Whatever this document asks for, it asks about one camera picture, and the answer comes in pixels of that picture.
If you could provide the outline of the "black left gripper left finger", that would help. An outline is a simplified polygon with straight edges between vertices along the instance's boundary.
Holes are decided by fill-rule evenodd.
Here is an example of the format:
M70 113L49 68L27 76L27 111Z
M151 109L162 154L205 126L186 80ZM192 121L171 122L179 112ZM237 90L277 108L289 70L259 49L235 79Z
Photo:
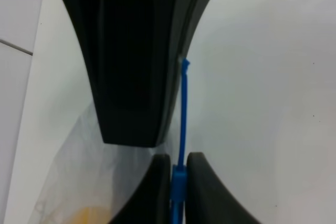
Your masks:
M167 154L153 156L140 185L112 223L170 222L171 160Z

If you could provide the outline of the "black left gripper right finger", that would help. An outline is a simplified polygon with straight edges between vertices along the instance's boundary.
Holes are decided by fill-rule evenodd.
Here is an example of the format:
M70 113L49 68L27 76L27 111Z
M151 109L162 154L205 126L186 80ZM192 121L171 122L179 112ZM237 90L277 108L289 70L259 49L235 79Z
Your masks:
M205 155L189 153L186 223L259 223L222 184Z

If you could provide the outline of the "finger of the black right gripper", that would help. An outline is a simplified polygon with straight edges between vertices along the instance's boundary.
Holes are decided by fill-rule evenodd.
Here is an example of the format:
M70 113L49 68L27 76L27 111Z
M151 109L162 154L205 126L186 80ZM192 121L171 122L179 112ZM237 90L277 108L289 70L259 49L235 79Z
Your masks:
M156 147L171 123L209 0L62 0L85 61L102 139Z

